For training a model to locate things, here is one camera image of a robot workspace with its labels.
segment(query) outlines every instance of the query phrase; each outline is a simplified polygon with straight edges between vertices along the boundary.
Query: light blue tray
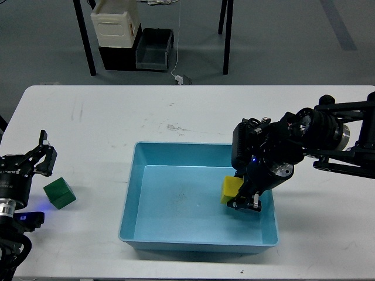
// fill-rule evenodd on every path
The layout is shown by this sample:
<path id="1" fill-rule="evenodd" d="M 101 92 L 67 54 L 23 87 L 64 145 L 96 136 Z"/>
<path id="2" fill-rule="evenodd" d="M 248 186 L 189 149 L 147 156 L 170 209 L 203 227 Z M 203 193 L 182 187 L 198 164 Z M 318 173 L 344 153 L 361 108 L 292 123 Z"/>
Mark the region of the light blue tray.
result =
<path id="1" fill-rule="evenodd" d="M 262 211 L 220 203 L 231 145 L 137 143 L 119 238 L 135 249 L 260 253 L 278 243 L 272 192 Z"/>

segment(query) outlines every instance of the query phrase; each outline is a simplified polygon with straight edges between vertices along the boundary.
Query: yellow cube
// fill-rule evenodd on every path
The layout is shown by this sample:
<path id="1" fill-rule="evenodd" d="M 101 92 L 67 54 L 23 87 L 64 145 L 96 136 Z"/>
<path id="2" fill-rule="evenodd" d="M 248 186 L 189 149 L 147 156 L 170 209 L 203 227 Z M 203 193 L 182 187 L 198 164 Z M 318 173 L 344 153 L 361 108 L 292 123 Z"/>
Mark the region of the yellow cube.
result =
<path id="1" fill-rule="evenodd" d="M 244 180 L 239 177 L 225 176 L 223 184 L 221 185 L 221 200 L 222 204 L 233 199 L 237 194 L 238 190 L 244 183 Z"/>

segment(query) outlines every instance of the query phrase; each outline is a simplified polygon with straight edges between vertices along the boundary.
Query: black table leg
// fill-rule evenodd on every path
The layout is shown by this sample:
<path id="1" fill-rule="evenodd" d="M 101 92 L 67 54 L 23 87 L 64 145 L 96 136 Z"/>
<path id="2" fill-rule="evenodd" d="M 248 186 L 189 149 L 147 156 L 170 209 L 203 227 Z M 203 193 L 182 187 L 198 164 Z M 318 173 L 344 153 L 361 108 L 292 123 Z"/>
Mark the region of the black table leg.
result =
<path id="1" fill-rule="evenodd" d="M 225 48 L 224 48 L 224 66 L 223 66 L 223 74 L 228 74 L 228 67 L 229 67 L 229 51 L 230 51 L 230 36 L 232 31 L 232 17 L 233 17 L 233 0 L 226 0 L 228 1 L 227 7 L 227 26 L 225 31 Z"/>
<path id="2" fill-rule="evenodd" d="M 88 3 L 90 4 L 92 9 L 95 8 L 95 6 L 96 6 L 95 0 L 88 0 Z"/>
<path id="3" fill-rule="evenodd" d="M 0 116 L 0 130 L 5 132 L 5 129 L 7 126 L 8 126 L 8 123 L 6 122 L 6 120 L 4 120 L 4 118 Z"/>
<path id="4" fill-rule="evenodd" d="M 228 0 L 222 0 L 221 2 L 219 29 L 217 31 L 218 34 L 223 34 L 224 18 L 225 18 L 225 12 L 227 10 L 227 3 L 228 3 Z"/>
<path id="5" fill-rule="evenodd" d="M 93 54 L 90 48 L 90 42 L 88 41 L 86 25 L 84 24 L 81 2 L 80 0 L 73 0 L 73 3 L 74 3 L 74 8 L 76 10 L 78 25 L 80 27 L 83 47 L 86 53 L 86 58 L 87 58 L 88 67 L 90 69 L 90 74 L 91 76 L 95 76 L 96 75 L 95 64 L 94 64 Z"/>

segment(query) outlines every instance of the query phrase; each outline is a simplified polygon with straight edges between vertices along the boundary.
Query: floor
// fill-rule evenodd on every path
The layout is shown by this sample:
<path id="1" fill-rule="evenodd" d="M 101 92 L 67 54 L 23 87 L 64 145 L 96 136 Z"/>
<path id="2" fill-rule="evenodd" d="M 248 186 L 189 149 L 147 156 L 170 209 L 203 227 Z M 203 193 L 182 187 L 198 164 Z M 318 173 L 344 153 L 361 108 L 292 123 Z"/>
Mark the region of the floor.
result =
<path id="1" fill-rule="evenodd" d="M 174 85 L 170 72 L 177 41 L 173 73 L 188 76 L 194 85 L 375 84 L 372 0 L 235 0 L 226 76 L 225 34 L 217 34 L 220 0 L 138 4 L 143 28 L 174 30 L 167 73 L 106 71 L 91 8 L 81 3 L 94 77 L 72 1 L 7 0 L 0 5 L 0 114 L 5 120 L 31 85 Z"/>

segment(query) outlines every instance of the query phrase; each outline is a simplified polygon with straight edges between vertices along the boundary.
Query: white cable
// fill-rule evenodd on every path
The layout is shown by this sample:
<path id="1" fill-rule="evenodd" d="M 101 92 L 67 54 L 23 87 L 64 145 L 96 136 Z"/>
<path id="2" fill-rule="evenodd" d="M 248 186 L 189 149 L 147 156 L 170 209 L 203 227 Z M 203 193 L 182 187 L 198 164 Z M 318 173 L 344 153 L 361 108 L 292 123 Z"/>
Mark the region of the white cable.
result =
<path id="1" fill-rule="evenodd" d="M 175 68 L 171 71 L 171 75 L 174 77 L 174 78 L 177 78 L 176 75 L 173 74 L 173 72 L 175 71 L 176 67 L 177 67 L 177 63 L 178 63 L 178 44 L 179 44 L 179 41 L 180 41 L 180 26 L 181 26 L 181 2 L 180 1 L 180 11 L 179 11 L 179 19 L 178 19 L 178 34 L 177 34 L 177 48 L 176 48 L 176 64 L 175 64 Z"/>
<path id="2" fill-rule="evenodd" d="M 180 0 L 137 0 L 139 3 L 147 3 L 150 6 L 154 5 L 169 5 L 171 3 L 178 2 Z"/>

